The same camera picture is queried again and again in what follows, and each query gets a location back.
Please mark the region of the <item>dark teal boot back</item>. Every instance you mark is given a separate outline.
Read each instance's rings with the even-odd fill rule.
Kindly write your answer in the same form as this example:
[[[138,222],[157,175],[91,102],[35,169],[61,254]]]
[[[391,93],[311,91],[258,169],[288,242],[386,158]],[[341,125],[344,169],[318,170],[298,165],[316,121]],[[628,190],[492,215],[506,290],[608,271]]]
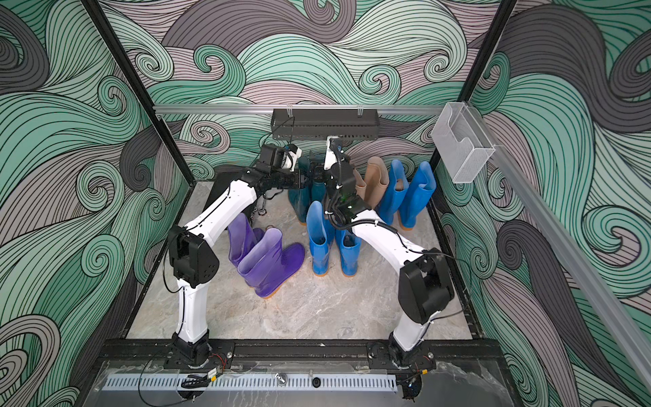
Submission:
[[[327,195],[326,171],[324,169],[324,154],[310,153],[310,198],[312,202],[323,202]]]

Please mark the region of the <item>light blue boot back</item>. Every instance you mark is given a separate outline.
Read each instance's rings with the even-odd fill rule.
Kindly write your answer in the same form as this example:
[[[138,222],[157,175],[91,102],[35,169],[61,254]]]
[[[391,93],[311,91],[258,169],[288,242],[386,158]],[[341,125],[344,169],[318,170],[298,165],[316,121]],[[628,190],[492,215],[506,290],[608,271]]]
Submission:
[[[361,239],[348,230],[336,230],[335,240],[340,253],[342,273],[355,276],[361,249]]]

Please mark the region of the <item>dark teal boot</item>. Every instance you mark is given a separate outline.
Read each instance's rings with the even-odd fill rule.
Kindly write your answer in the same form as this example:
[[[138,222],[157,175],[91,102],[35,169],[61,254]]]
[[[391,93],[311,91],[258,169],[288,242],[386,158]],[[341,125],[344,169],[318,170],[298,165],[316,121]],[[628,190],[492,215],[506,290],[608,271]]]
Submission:
[[[310,153],[310,198],[312,202],[323,202],[327,195],[326,171],[324,169],[324,154]]]
[[[305,180],[303,181],[301,188],[290,189],[288,191],[288,200],[290,205],[293,207],[298,221],[301,224],[305,224],[308,209],[311,204],[310,161],[307,157],[301,157],[298,160],[298,169],[300,169],[301,174],[305,176]]]

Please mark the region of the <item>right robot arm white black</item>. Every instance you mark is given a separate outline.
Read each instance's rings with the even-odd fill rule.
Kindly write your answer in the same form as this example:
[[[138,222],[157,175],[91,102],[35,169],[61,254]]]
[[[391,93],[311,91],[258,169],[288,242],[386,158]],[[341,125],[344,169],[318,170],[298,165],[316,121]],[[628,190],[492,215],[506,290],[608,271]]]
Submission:
[[[335,229],[352,232],[368,243],[398,274],[402,315],[389,336],[388,352],[395,366],[406,369],[416,363],[432,322],[454,299],[449,264],[443,253],[402,237],[357,195],[354,166],[339,137],[327,137],[325,146],[325,214]]]

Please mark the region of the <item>light blue boot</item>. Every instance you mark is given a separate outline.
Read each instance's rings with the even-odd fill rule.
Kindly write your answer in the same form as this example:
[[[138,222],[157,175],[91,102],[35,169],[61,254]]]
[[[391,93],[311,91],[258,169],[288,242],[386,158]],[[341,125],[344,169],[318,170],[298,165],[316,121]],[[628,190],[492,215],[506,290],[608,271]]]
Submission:
[[[361,239],[348,230],[336,230],[335,240],[340,253],[342,273],[355,276],[361,249]]]
[[[330,252],[335,236],[334,228],[327,219],[320,201],[310,204],[306,220],[313,273],[317,276],[325,276],[329,269]]]

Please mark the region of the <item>purple rain boot front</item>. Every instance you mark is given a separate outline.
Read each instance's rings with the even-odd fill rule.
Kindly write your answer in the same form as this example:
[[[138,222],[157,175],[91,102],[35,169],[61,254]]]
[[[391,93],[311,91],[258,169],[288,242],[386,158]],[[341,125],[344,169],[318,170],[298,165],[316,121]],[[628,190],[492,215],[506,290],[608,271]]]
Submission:
[[[270,228],[244,256],[237,272],[259,297],[269,298],[299,271],[304,260],[305,248],[301,243],[285,247],[282,231]]]

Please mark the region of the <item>purple rain boot back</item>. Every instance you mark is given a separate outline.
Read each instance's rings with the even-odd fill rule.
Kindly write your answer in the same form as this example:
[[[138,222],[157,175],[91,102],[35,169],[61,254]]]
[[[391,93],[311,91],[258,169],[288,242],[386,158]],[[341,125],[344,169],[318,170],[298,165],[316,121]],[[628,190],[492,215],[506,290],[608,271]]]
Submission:
[[[247,215],[240,213],[227,227],[230,249],[229,261],[235,266],[241,263],[244,257],[264,237],[264,230],[252,228]]]

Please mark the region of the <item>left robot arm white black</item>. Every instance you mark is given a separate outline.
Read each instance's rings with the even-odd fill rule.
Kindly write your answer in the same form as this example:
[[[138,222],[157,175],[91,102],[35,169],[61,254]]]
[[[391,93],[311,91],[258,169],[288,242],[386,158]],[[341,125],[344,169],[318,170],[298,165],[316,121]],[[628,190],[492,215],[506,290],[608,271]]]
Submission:
[[[179,319],[172,344],[188,366],[204,366],[210,357],[207,295],[220,268],[213,246],[220,234],[250,205],[271,189],[299,188],[305,177],[296,168],[302,150],[265,144],[252,166],[241,169],[204,212],[184,227],[168,232],[170,264],[178,284]]]

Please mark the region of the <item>light blue boot front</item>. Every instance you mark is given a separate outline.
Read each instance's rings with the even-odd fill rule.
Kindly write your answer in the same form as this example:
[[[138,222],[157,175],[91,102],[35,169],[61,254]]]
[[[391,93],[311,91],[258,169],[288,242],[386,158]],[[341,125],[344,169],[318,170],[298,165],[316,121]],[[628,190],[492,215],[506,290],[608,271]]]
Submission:
[[[313,273],[317,276],[325,276],[329,269],[330,252],[335,236],[334,228],[327,219],[320,201],[310,204],[306,220]]]

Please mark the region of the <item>blue rain boot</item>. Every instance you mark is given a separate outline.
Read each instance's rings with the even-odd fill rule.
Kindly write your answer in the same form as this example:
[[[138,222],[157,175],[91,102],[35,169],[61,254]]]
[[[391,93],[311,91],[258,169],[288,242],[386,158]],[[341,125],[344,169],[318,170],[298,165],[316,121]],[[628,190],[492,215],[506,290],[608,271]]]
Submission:
[[[376,213],[388,225],[393,223],[394,214],[405,199],[409,188],[409,181],[405,174],[405,167],[398,159],[391,162],[388,170],[389,183],[384,196],[376,207]]]
[[[427,206],[437,189],[437,182],[429,162],[421,162],[414,174],[403,203],[398,209],[399,222],[403,229],[415,227],[416,218]]]

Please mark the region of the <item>beige rain boot large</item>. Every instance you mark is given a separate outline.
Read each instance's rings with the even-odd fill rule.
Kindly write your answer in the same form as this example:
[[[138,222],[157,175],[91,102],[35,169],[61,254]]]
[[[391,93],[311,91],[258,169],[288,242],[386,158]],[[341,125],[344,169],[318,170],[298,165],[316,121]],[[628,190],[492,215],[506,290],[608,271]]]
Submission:
[[[353,175],[355,179],[356,193],[362,200],[366,201],[367,183],[364,180],[364,177],[361,176],[359,171],[357,171],[356,169],[353,170]]]

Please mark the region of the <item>purple rain boot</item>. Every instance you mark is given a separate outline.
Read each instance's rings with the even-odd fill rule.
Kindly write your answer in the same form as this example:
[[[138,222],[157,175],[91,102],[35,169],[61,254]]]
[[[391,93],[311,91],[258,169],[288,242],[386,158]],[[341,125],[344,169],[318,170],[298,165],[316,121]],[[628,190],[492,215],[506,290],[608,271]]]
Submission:
[[[241,263],[244,257],[264,237],[264,230],[252,228],[247,215],[240,213],[227,227],[230,249],[229,261],[235,266]]]
[[[305,248],[301,243],[285,247],[282,231],[270,228],[244,256],[237,272],[259,297],[269,298],[299,271],[304,260]]]

